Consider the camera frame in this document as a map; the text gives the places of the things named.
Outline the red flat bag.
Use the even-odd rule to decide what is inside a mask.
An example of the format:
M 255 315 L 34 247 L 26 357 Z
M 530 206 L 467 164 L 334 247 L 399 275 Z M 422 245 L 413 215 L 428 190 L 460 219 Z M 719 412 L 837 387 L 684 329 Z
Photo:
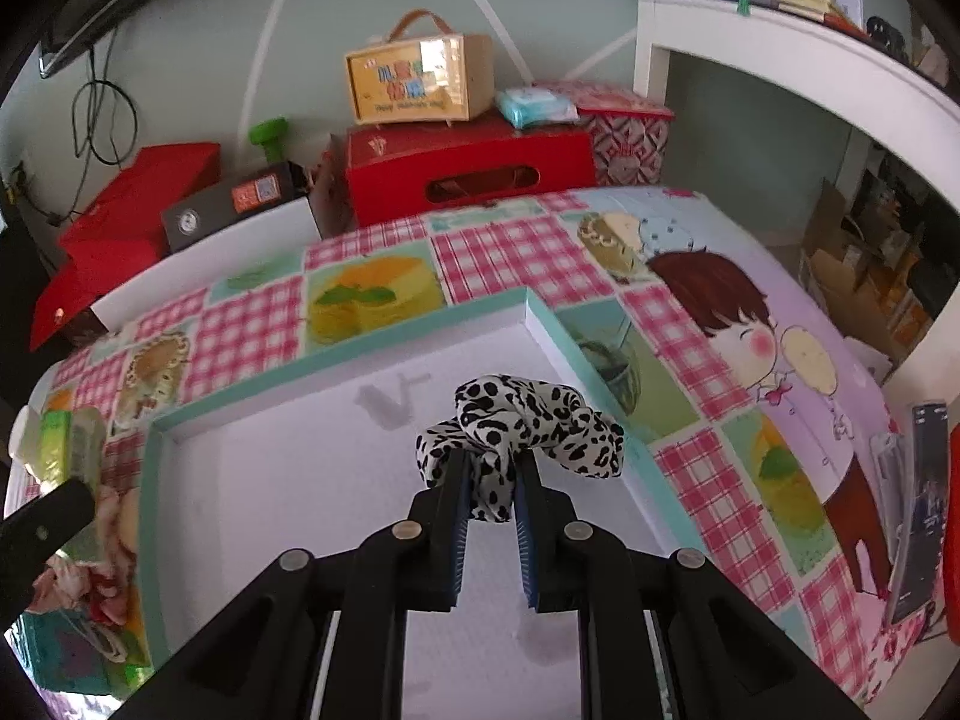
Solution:
M 60 236 L 64 265 L 34 304 L 29 348 L 41 348 L 96 299 L 169 254 L 161 213 L 220 182 L 215 142 L 145 146 Z

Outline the smartphone on stand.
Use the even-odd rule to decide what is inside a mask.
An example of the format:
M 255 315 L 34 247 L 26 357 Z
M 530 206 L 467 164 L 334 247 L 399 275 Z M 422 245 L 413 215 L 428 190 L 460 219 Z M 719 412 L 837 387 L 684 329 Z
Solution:
M 896 537 L 887 624 L 896 626 L 934 596 L 949 497 L 949 410 L 943 401 L 918 403 L 900 440 L 903 514 Z

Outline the red patterned box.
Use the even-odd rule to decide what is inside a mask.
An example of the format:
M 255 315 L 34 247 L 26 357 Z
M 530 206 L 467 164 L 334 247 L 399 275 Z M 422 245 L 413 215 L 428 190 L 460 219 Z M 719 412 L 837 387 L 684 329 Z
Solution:
M 596 184 L 658 185 L 674 112 L 608 83 L 537 82 L 569 99 L 578 109 L 579 125 L 589 133 Z

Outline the blue wet wipes pack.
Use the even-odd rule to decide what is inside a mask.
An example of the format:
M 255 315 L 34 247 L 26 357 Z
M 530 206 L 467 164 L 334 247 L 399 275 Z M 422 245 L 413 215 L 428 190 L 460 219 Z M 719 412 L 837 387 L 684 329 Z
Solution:
M 500 114 L 517 130 L 553 124 L 573 124 L 579 119 L 571 99 L 538 86 L 501 89 L 494 95 Z

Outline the pink plaid cartoon tablecloth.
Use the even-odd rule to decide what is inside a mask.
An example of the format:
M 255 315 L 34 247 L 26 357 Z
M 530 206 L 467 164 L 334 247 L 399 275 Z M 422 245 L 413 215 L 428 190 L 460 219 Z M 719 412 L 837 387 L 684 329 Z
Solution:
M 106 522 L 82 539 L 153 670 L 139 585 L 140 479 L 169 411 L 342 341 L 511 289 L 534 293 L 620 403 L 625 465 L 544 461 L 636 550 L 706 554 L 854 702 L 880 697 L 923 627 L 889 626 L 875 454 L 900 431 L 853 350 L 773 255 L 701 195 L 529 195 L 362 227 L 275 255 L 71 353 L 34 410 L 106 423 Z

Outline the teal toy box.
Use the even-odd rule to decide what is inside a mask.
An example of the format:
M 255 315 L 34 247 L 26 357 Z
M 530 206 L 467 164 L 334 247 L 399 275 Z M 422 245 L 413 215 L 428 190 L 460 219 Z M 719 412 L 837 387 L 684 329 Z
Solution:
M 125 699 L 153 674 L 140 639 L 78 610 L 25 613 L 14 646 L 39 688 Z

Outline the white foam board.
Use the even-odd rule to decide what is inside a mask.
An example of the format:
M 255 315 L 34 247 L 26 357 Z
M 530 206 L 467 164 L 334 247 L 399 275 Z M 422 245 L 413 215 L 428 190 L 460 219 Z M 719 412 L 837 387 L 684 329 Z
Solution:
M 254 265 L 319 242 L 308 199 L 297 199 L 225 227 L 171 254 L 91 304 L 108 332 L 158 305 Z

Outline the green tissue pack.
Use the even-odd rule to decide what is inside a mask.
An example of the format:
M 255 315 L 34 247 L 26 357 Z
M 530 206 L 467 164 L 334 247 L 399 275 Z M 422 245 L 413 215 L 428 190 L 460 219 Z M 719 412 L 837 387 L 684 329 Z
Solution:
M 36 472 L 41 493 L 50 493 L 68 478 L 80 478 L 97 496 L 105 442 L 106 423 L 93 406 L 47 411 L 41 419 Z

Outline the large red gift box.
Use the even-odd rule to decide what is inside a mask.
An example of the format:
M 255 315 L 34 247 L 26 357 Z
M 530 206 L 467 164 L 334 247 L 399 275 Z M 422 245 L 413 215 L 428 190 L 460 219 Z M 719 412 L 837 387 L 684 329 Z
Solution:
M 496 112 L 471 122 L 355 127 L 348 200 L 361 227 L 596 183 L 589 133 L 576 125 L 517 130 Z

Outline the white teal-rimmed tray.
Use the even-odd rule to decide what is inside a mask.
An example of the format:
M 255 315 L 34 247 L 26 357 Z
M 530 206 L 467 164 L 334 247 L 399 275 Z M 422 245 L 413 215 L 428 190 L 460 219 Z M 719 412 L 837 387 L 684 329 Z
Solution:
M 416 436 L 485 374 L 564 383 L 620 413 L 592 361 L 527 289 L 451 305 L 229 385 L 153 422 L 140 479 L 149 653 L 167 660 L 291 548 L 356 548 L 409 510 Z M 410 619 L 410 718 L 574 718 L 573 614 L 539 616 L 509 525 L 475 523 L 459 600 Z

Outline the green dumbbell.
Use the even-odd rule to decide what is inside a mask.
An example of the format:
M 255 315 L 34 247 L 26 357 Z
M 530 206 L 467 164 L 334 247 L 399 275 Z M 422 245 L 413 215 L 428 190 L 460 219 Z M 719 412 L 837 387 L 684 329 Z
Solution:
M 288 128 L 290 128 L 290 124 L 285 117 L 274 117 L 268 119 L 268 121 L 252 125 L 247 130 L 247 138 L 249 138 L 251 145 L 262 149 L 263 156 L 265 156 L 265 161 L 268 164 L 283 163 L 286 160 L 283 140 L 288 133 Z

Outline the black white spotted scrunchie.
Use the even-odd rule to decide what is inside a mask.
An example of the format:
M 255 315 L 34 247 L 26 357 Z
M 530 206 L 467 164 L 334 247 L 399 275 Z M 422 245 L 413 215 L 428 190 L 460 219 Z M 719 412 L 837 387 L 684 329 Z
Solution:
M 625 431 L 562 383 L 490 374 L 454 392 L 454 416 L 418 434 L 416 468 L 427 488 L 449 466 L 467 465 L 473 520 L 506 523 L 516 497 L 517 457 L 540 452 L 586 478 L 616 478 L 625 465 Z

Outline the black box with label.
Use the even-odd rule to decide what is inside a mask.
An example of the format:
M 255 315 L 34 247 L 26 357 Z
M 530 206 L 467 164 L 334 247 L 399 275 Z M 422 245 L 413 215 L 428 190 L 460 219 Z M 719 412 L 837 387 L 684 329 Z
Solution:
M 171 252 L 181 252 L 249 216 L 308 193 L 308 172 L 293 161 L 278 161 L 245 176 L 231 177 L 161 213 L 167 245 Z

